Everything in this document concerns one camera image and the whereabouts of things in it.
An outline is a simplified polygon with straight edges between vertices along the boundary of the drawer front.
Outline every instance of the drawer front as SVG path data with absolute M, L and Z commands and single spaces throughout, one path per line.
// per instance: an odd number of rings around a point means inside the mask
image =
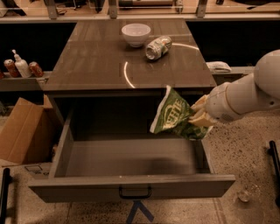
M 56 178 L 53 181 L 32 181 L 30 188 L 45 202 L 168 200 L 221 197 L 234 182 L 234 175 L 215 174 L 152 178 L 112 177 L 102 180 Z

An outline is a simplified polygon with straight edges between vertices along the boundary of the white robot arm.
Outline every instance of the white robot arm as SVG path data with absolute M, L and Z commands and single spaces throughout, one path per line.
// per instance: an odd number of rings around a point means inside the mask
M 252 74 L 215 87 L 197 110 L 201 108 L 210 124 L 214 120 L 232 122 L 253 111 L 280 108 L 280 50 L 264 55 Z

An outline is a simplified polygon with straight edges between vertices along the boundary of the cabinet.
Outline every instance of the cabinet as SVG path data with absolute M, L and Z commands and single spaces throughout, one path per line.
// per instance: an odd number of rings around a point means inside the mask
M 166 84 L 189 102 L 215 86 L 185 20 L 137 20 L 173 40 L 157 61 L 124 41 L 130 22 L 79 21 L 44 85 L 64 123 L 48 178 L 29 184 L 46 202 L 220 197 L 235 182 L 203 142 L 149 132 Z

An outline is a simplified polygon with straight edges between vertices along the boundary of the bottle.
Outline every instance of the bottle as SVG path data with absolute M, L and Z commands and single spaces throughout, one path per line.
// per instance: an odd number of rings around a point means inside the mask
M 32 71 L 30 70 L 29 66 L 27 65 L 27 62 L 24 59 L 21 59 L 19 55 L 16 53 L 16 50 L 12 50 L 12 52 L 15 54 L 15 65 L 17 67 L 17 70 L 23 76 L 24 78 L 29 78 L 32 76 Z
M 146 56 L 149 60 L 157 60 L 172 47 L 172 39 L 162 36 L 151 41 L 146 48 Z

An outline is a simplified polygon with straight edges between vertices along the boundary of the snack bag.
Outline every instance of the snack bag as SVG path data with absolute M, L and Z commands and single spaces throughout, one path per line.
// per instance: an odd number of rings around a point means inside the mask
M 188 140 L 202 139 L 208 132 L 208 127 L 195 126 L 189 123 L 195 111 L 172 87 L 166 87 L 164 99 L 157 108 L 156 117 L 150 126 L 151 133 L 169 131 Z

